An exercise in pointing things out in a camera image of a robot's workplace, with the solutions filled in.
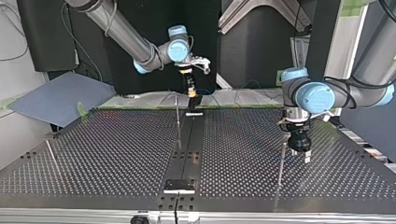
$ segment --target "end effector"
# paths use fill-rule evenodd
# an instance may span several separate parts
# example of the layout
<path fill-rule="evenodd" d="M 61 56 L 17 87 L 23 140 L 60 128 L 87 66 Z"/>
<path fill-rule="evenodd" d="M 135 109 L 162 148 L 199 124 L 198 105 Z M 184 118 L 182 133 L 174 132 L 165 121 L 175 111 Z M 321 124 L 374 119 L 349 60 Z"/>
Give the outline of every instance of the end effector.
<path fill-rule="evenodd" d="M 289 147 L 298 152 L 310 151 L 307 132 L 314 117 L 330 114 L 338 107 L 373 107 L 386 105 L 393 98 L 394 86 L 367 88 L 351 80 L 313 81 L 306 68 L 286 69 L 282 76 L 284 114 L 281 128 L 291 133 Z"/>

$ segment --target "black cable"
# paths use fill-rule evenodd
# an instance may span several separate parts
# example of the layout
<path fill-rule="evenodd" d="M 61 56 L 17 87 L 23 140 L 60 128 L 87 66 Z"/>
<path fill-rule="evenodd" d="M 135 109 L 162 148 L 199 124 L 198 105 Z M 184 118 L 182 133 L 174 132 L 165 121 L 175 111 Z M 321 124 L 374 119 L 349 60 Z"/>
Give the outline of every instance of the black cable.
<path fill-rule="evenodd" d="M 85 68 L 85 70 L 88 71 L 88 73 L 89 73 L 93 78 L 95 78 L 96 80 L 99 80 L 99 81 L 100 81 L 100 76 L 99 76 L 99 74 L 96 72 L 96 69 L 95 69 L 95 68 L 93 68 L 89 63 L 86 63 L 86 62 L 84 62 L 84 61 L 82 61 L 82 60 L 79 60 L 79 61 L 81 62 L 81 65 Z"/>
<path fill-rule="evenodd" d="M 248 84 L 250 84 L 251 82 L 256 83 L 257 86 L 259 87 L 259 89 L 262 88 L 262 85 L 260 85 L 260 83 L 259 83 L 257 80 L 251 79 L 251 80 L 249 80 L 245 85 L 243 85 L 240 89 L 236 90 L 235 97 L 233 98 L 233 103 L 236 104 L 236 105 L 239 105 L 239 107 L 241 107 L 241 108 L 242 108 L 242 106 L 236 102 L 236 98 L 238 97 L 238 92 L 239 92 L 240 90 L 244 89 L 244 88 L 245 88 Z M 274 96 L 274 97 L 271 97 L 270 95 L 268 95 L 267 92 L 263 91 L 263 93 L 264 93 L 264 95 L 265 95 L 266 97 L 268 97 L 270 100 L 274 100 L 274 99 L 276 99 L 277 97 L 283 95 L 283 94 L 278 94 L 278 95 L 276 95 L 276 96 Z"/>
<path fill-rule="evenodd" d="M 343 84 L 350 85 L 350 86 L 353 86 L 353 87 L 356 87 L 356 88 L 369 89 L 369 90 L 384 89 L 384 88 L 389 87 L 390 85 L 393 85 L 396 82 L 396 78 L 395 78 L 389 84 L 385 84 L 385 85 L 371 85 L 371 84 L 367 84 L 367 83 L 361 82 L 361 81 L 357 80 L 353 76 L 351 78 L 354 81 L 356 81 L 358 84 L 357 83 L 348 82 L 346 79 L 340 79 L 340 78 L 335 78 L 335 77 L 324 77 L 324 80 L 327 80 L 327 79 L 335 80 L 335 81 L 338 81 L 338 82 L 341 82 Z"/>
<path fill-rule="evenodd" d="M 175 205 L 175 211 L 174 211 L 174 214 L 175 214 L 175 224 L 178 224 L 178 217 L 177 217 L 178 196 L 179 196 L 179 194 L 177 195 L 176 205 Z"/>
<path fill-rule="evenodd" d="M 25 56 L 28 50 L 29 50 L 29 47 L 28 47 L 28 45 L 26 45 L 26 49 L 25 49 L 25 51 L 22 54 L 20 54 L 18 56 L 15 56 L 13 58 L 0 59 L 0 62 L 9 62 L 9 61 L 13 61 L 13 60 L 19 59 L 19 58 Z"/>
<path fill-rule="evenodd" d="M 344 103 L 343 107 L 347 106 L 349 104 L 349 101 L 352 101 L 352 103 L 353 103 L 353 106 L 350 107 L 351 109 L 355 109 L 358 106 L 355 98 L 352 96 L 352 94 L 350 94 L 350 86 L 348 84 L 346 84 L 346 87 L 347 87 L 347 90 L 346 90 L 343 87 L 340 87 L 339 85 L 329 82 L 327 80 L 324 80 L 324 82 L 329 83 L 330 85 L 333 85 L 334 87 L 340 89 L 341 91 L 343 91 L 346 94 L 346 102 Z"/>
<path fill-rule="evenodd" d="M 297 47 L 296 47 L 296 36 L 297 36 L 297 22 L 298 22 L 298 16 L 300 15 L 300 10 L 301 10 L 301 4 L 298 6 L 297 10 L 297 15 L 296 15 L 296 21 L 294 23 L 294 37 L 293 37 L 293 42 L 294 42 L 294 57 L 296 61 L 296 67 L 298 67 L 298 57 L 297 57 Z"/>
<path fill-rule="evenodd" d="M 392 85 L 393 83 L 396 82 L 396 79 L 394 79 L 389 84 L 385 84 L 385 85 L 371 85 L 371 84 L 364 83 L 364 82 L 358 80 L 357 78 L 355 78 L 353 76 L 352 76 L 352 79 L 354 81 L 356 81 L 357 83 L 359 83 L 360 85 L 362 85 L 363 87 L 370 87 L 369 89 L 383 89 L 383 88 L 387 88 L 388 86 L 390 86 L 390 85 Z"/>
<path fill-rule="evenodd" d="M 393 14 L 393 12 L 390 10 L 388 4 L 385 2 L 385 0 L 378 0 L 379 4 L 381 7 L 384 9 L 385 13 L 390 17 L 391 20 L 396 22 L 396 16 Z"/>
<path fill-rule="evenodd" d="M 10 9 L 14 14 L 15 14 L 15 16 L 17 16 L 19 19 L 21 19 L 20 18 L 20 16 L 18 15 L 18 13 L 16 12 L 16 10 L 13 8 L 13 7 L 11 7 L 11 6 L 9 6 L 9 5 L 7 5 L 7 4 L 5 4 L 5 5 L 0 5 L 0 6 L 4 6 L 4 7 L 8 7 L 8 9 Z M 8 22 L 22 35 L 22 36 L 24 36 L 24 33 L 17 27 L 17 25 L 15 25 L 15 23 L 9 18 L 9 16 L 7 15 L 7 13 L 1 8 L 1 10 L 2 10 L 2 12 L 4 13 L 4 16 L 7 18 L 7 20 L 8 20 Z M 19 58 L 21 58 L 21 57 L 23 57 L 24 55 L 26 55 L 26 53 L 27 53 L 27 51 L 29 50 L 29 46 L 27 45 L 27 43 L 26 43 L 26 49 L 24 50 L 24 52 L 22 53 L 22 54 L 20 54 L 20 55 L 18 55 L 18 56 L 15 56 L 15 57 L 12 57 L 12 58 L 7 58 L 7 59 L 0 59 L 0 62 L 9 62 L 9 61 L 13 61 L 13 60 L 16 60 L 16 59 L 19 59 Z"/>
<path fill-rule="evenodd" d="M 204 91 L 207 93 L 207 95 L 211 96 L 213 98 L 213 100 L 215 100 L 216 104 L 218 104 L 218 107 L 221 109 L 221 106 L 219 104 L 219 101 L 216 99 L 216 97 L 213 95 L 213 93 L 211 93 L 209 90 L 204 90 L 204 89 L 197 89 L 198 91 Z"/>

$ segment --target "gray panel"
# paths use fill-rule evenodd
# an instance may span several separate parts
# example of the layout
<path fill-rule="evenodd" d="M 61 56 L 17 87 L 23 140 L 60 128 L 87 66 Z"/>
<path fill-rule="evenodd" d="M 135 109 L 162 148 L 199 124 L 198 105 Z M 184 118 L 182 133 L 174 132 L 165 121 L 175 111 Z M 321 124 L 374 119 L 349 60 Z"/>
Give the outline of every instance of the gray panel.
<path fill-rule="evenodd" d="M 88 111 L 114 94 L 114 88 L 106 83 L 69 72 L 25 94 L 9 108 L 28 117 L 65 127 L 80 117 L 78 102 Z"/>

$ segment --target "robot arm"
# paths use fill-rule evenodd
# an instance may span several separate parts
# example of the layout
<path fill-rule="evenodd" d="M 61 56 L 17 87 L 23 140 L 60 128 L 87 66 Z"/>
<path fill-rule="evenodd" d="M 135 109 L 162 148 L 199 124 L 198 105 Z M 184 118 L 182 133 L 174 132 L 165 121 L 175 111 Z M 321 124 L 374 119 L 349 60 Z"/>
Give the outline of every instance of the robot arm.
<path fill-rule="evenodd" d="M 192 58 L 187 29 L 183 25 L 168 29 L 170 41 L 156 47 L 141 36 L 136 29 L 117 11 L 108 0 L 65 0 L 76 10 L 86 13 L 99 27 L 108 33 L 125 51 L 134 58 L 134 66 L 140 74 L 162 69 L 166 64 L 201 64 L 205 73 L 210 70 L 208 60 Z"/>
<path fill-rule="evenodd" d="M 386 105 L 394 93 L 396 80 L 396 23 L 387 20 L 357 64 L 350 79 L 309 78 L 306 68 L 286 69 L 282 76 L 284 118 L 291 133 L 289 147 L 310 151 L 309 120 L 329 113 L 331 108 Z"/>

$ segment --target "metal plate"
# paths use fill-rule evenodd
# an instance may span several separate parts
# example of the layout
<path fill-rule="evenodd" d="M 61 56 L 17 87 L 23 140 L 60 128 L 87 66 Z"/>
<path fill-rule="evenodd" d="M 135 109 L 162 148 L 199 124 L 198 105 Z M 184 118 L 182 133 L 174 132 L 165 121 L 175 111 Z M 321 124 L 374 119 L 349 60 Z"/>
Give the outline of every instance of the metal plate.
<path fill-rule="evenodd" d="M 280 110 L 205 112 L 199 210 L 396 214 L 395 175 L 331 124 L 313 122 L 312 162 L 287 152 Z"/>
<path fill-rule="evenodd" d="M 53 142 L 56 161 L 41 146 L 2 170 L 0 207 L 396 214 L 395 174 L 317 120 L 312 162 L 288 151 L 279 189 L 280 116 L 206 110 L 184 118 L 178 141 L 175 111 L 96 111 Z M 176 206 L 162 191 L 178 176 L 196 193 Z"/>
<path fill-rule="evenodd" d="M 123 208 L 153 209 L 146 206 L 162 192 L 176 140 L 174 111 L 97 111 L 53 141 L 56 161 L 48 150 L 32 152 L 3 178 L 0 190 L 50 201 L 90 198 L 87 204 L 125 200 Z"/>

